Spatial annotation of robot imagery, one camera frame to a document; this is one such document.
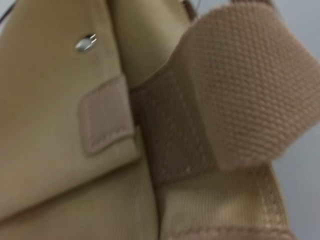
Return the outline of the khaki food bag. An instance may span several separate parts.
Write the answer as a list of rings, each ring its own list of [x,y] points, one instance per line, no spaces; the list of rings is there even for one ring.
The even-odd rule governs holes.
[[[298,240],[272,167],[320,123],[273,0],[17,0],[0,240]]]

